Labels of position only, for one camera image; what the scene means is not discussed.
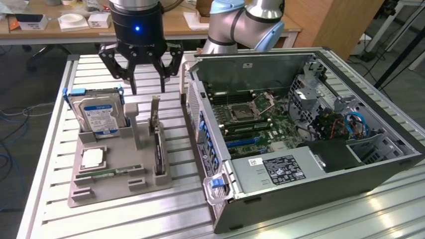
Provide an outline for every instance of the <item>motherboard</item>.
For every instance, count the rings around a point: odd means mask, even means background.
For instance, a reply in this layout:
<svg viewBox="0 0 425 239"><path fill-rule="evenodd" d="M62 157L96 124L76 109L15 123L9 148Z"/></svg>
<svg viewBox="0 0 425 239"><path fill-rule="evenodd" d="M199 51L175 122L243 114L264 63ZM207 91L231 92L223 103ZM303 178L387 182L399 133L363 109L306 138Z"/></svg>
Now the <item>motherboard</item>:
<svg viewBox="0 0 425 239"><path fill-rule="evenodd" d="M296 148L304 142L286 100L275 92L247 91L211 96L232 159Z"/></svg>

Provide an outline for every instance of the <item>blue cable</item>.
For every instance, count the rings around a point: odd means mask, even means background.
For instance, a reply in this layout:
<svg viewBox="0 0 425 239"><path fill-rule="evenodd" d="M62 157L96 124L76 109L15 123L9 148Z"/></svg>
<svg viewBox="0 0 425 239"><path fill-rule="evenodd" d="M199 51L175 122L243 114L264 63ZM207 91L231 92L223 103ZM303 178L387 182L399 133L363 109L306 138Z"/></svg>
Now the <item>blue cable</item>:
<svg viewBox="0 0 425 239"><path fill-rule="evenodd" d="M350 123L348 123L348 119L347 119L348 116L358 116L358 117L360 118L360 121L362 121L362 123L364 124L364 127L366 127L366 134L370 135L370 127L368 127L368 125L367 125L366 118L364 118L364 116L363 116L360 113L358 113L358 112L348 112L347 115L344 116L344 123L346 123L346 128L348 129L348 131L350 131L351 133L355 133L354 130L352 130L352 128L351 128L351 126L350 126Z"/></svg>
<svg viewBox="0 0 425 239"><path fill-rule="evenodd" d="M6 118L6 117L3 117L3 116L0 116L0 119L6 120L7 122L11 122L11 123L22 123L22 124L25 124L25 130L23 130L21 136L18 136L11 142L5 143L6 146L9 146L9 145L14 144L14 143L27 134L29 124L27 124L25 121L10 120L9 118Z"/></svg>
<svg viewBox="0 0 425 239"><path fill-rule="evenodd" d="M15 170L17 170L17 174L18 174L18 178L19 178L19 182L21 182L21 191L19 191L19 193L17 195L17 198L0 208L0 212L2 212L11 205L14 205L18 201L21 201L21 199L23 197L23 193L25 193L25 180L23 180L21 169L19 169L19 166L18 166L18 163L17 163L15 159L13 157L10 157L5 153L0 153L0 155L7 157L11 160L11 164L13 164L13 167L15 168Z"/></svg>

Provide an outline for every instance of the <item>circuit board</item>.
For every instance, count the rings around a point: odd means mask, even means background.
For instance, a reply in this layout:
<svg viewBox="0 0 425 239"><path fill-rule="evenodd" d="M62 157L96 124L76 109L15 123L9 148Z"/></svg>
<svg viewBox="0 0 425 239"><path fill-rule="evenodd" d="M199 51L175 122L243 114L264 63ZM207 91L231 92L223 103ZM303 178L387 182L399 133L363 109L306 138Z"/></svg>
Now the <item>circuit board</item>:
<svg viewBox="0 0 425 239"><path fill-rule="evenodd" d="M271 94L260 93L251 102L212 105L212 109L232 159L292 149L304 142Z"/></svg>

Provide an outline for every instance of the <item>floor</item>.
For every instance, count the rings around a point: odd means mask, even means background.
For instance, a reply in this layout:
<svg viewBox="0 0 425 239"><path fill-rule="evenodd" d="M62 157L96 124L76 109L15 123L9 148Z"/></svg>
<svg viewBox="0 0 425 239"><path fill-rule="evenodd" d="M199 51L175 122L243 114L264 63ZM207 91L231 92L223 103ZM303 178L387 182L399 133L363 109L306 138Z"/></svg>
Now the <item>floor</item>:
<svg viewBox="0 0 425 239"><path fill-rule="evenodd" d="M367 33L370 35L375 35L383 23L383 19L375 20L367 30ZM400 25L394 23L388 33L383 37L383 40L388 38L390 34L399 27ZM395 50L386 54L386 60L379 61L372 70L375 77L380 77L383 75L399 53L403 51L404 46L407 46L415 36L416 34L414 32L408 32L399 42ZM42 48L42 46L33 47L34 52ZM70 44L67 45L67 48L74 54L96 54L94 44ZM404 64L399 67L399 70L403 69L407 63L415 60L424 50L425 41L422 42ZM46 55L43 61L38 63L38 71L35 73L29 73L26 71L25 61L30 56L31 53L25 52L21 46L15 46L11 49L11 52L5 55L2 55L0 52L0 109L7 109L10 107L29 107L41 103L50 103L56 98L67 56L62 51L55 50ZM351 57L351 61L360 62L356 57ZM370 63L363 62L364 66L368 68L372 67L374 63L375 61ZM366 74L368 71L362 64L351 65L362 74ZM367 79L374 82L371 75L367 76ZM423 113L425 102L425 62L419 66L416 72L406 70L386 90L399 107L419 122L419 124L425 127L425 114ZM51 106L38 108L34 110L33 114L50 112L51 109ZM15 116L10 119L15 121L25 120L25 116ZM9 202L15 202L9 210L0 212L2 239L11 239L17 237L49 122L50 116L31 117L29 120L27 134L17 141L17 143L9 146L21 167L25 182L25 193L22 197L17 198L17 194L21 190L19 177L17 173L13 172L7 179L0 182L0 208ZM0 138L10 134L18 126L18 123L0 120ZM6 174L6 170L6 167L0 168L0 178Z"/></svg>

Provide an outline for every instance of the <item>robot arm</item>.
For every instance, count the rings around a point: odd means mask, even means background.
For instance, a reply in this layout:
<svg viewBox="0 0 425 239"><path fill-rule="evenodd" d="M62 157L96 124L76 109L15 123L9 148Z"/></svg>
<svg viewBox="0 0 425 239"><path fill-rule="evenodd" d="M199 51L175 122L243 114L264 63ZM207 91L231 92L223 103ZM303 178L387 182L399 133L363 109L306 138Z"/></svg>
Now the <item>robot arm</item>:
<svg viewBox="0 0 425 239"><path fill-rule="evenodd" d="M240 43L256 51L268 51L284 31L284 0L215 0L211 27L203 54L236 53Z"/></svg>
<svg viewBox="0 0 425 239"><path fill-rule="evenodd" d="M163 14L174 9L183 0L164 8L159 0L110 0L118 43L102 45L99 56L115 79L123 78L136 92L135 69L139 64L154 64L160 74L162 92L170 76L178 75L183 57L180 44L168 44L164 38ZM171 52L172 62L166 66L162 56ZM119 52L128 60L123 68L115 60Z"/></svg>

